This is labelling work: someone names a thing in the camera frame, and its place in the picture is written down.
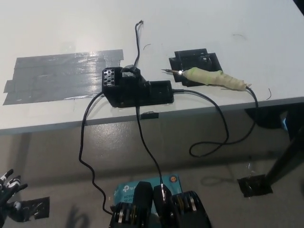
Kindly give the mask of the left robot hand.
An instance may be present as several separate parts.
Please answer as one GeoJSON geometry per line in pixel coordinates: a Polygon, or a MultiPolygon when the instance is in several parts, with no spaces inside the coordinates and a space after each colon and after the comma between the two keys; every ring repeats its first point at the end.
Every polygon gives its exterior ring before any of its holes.
{"type": "Polygon", "coordinates": [[[13,169],[7,171],[0,178],[0,227],[3,227],[7,217],[16,222],[26,220],[26,211],[19,201],[9,203],[9,200],[19,191],[25,189],[28,185],[21,185],[20,175],[9,181],[6,180],[14,173],[13,169]]]}

